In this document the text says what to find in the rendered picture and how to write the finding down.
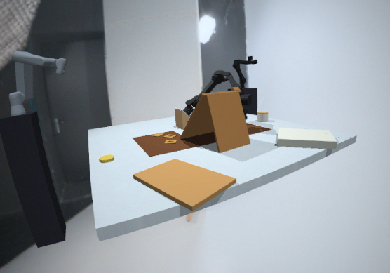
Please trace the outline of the yellow round disc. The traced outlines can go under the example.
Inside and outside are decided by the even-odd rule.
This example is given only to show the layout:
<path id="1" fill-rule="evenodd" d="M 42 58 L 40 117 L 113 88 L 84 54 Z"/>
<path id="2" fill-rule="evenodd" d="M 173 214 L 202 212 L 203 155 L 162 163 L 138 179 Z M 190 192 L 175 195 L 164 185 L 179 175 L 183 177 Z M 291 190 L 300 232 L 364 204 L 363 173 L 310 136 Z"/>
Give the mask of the yellow round disc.
<path id="1" fill-rule="evenodd" d="M 113 161 L 113 160 L 114 160 L 114 155 L 111 155 L 111 154 L 99 157 L 99 162 L 101 162 L 101 163 L 106 163 L 106 162 Z"/>

